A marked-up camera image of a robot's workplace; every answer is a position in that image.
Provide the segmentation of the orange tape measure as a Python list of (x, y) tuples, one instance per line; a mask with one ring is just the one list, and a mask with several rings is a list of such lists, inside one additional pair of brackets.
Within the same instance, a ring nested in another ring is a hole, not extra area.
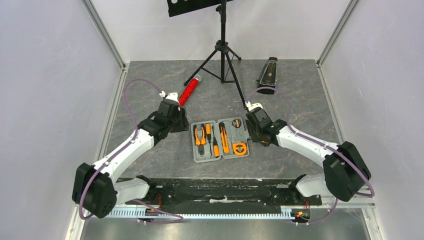
[(237, 142), (232, 144), (232, 149), (235, 155), (244, 156), (248, 152), (248, 146), (245, 142)]

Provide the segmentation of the grey plastic tool case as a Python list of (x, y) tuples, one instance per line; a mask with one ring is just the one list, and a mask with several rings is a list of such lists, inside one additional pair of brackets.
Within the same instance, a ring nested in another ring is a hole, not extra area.
[[(239, 119), (242, 122), (242, 125), (241, 125), (240, 128), (235, 128), (235, 127), (232, 126), (232, 121), (234, 119)], [(228, 154), (223, 152), (223, 145), (222, 145), (222, 139), (221, 139), (220, 127), (219, 127), (219, 123), (221, 123), (221, 122), (223, 122), (224, 125), (225, 125), (226, 134), (227, 134), (227, 138), (228, 138), (228, 145), (229, 145), (229, 153)], [(206, 134), (206, 124), (210, 124), (210, 128), (211, 128), (212, 155), (210, 155), (210, 147), (209, 147), (207, 134)], [(197, 125), (198, 128), (201, 125), (203, 125), (204, 128), (205, 128), (206, 144), (204, 146), (204, 156), (199, 155), (198, 148), (195, 145), (194, 125)], [(212, 127), (214, 127), (215, 136), (216, 136), (217, 144), (218, 144), (218, 147), (219, 147), (220, 157), (218, 157), (218, 158), (215, 158), (215, 156), (214, 156)], [(190, 125), (190, 130), (191, 130), (191, 141), (192, 141), (192, 144), (193, 144), (193, 150), (192, 150), (193, 159), (194, 159), (195, 163), (214, 162), (214, 161), (218, 161), (218, 160), (221, 160), (221, 159), (225, 159), (225, 160), (237, 159), (237, 158), (247, 157), (247, 156), (250, 155), (250, 149), (249, 149), (249, 146), (248, 146), (249, 133), (248, 133), (246, 125), (245, 125), (245, 123), (244, 123), (244, 121), (241, 117), (225, 118), (225, 119), (220, 119), (220, 120), (217, 120), (217, 121), (208, 120), (208, 121), (194, 122)], [(233, 147), (232, 147), (233, 143), (246, 143), (247, 148), (248, 148), (247, 154), (242, 155), (242, 156), (235, 155), (234, 152), (233, 152)]]

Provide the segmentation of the orange black utility knife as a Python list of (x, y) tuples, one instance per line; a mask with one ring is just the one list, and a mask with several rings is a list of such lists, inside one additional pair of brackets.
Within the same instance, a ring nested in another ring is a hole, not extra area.
[(230, 147), (229, 147), (228, 136), (227, 136), (225, 124), (223, 122), (220, 122), (218, 124), (218, 126), (219, 126), (220, 135), (221, 135), (223, 152), (225, 154), (228, 154), (230, 152)]

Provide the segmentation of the orange handled screwdriver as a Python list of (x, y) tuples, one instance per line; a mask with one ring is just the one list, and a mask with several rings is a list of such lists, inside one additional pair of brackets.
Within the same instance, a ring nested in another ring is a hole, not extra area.
[(219, 151), (219, 146), (218, 146), (218, 141), (216, 139), (216, 134), (215, 134), (215, 128), (212, 127), (212, 145), (213, 145), (213, 154), (215, 158), (220, 157), (220, 151)]
[(206, 130), (206, 137), (209, 144), (209, 152), (210, 152), (210, 155), (212, 155), (212, 142), (211, 142), (212, 135), (211, 135), (211, 126), (209, 123), (205, 125), (205, 130)]

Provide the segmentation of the orange handled pliers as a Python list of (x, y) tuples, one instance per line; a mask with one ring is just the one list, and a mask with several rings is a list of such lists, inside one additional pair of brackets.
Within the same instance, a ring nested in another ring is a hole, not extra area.
[(203, 157), (205, 154), (205, 145), (206, 145), (206, 132), (205, 127), (201, 125), (198, 127), (197, 125), (193, 126), (193, 136), (194, 143), (197, 146), (198, 154)]

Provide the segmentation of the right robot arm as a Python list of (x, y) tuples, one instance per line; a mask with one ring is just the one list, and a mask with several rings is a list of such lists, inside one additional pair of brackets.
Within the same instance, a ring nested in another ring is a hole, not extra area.
[(322, 168), (322, 173), (302, 174), (292, 181), (288, 196), (293, 203), (302, 204), (309, 197), (318, 195), (332, 195), (348, 202), (354, 195), (366, 195), (360, 191), (363, 186), (368, 186), (367, 196), (375, 194), (370, 184), (371, 172), (353, 143), (324, 141), (282, 119), (273, 121), (259, 103), (247, 104), (246, 117), (252, 142), (289, 149)]

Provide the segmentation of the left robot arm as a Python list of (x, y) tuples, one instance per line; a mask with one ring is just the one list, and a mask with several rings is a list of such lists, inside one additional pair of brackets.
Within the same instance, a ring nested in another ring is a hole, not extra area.
[(186, 109), (180, 106), (177, 93), (172, 92), (119, 147), (92, 165), (82, 163), (76, 169), (71, 199), (98, 218), (106, 217), (115, 205), (134, 199), (152, 204), (157, 198), (157, 191), (146, 178), (118, 179), (135, 160), (169, 133), (188, 129)]

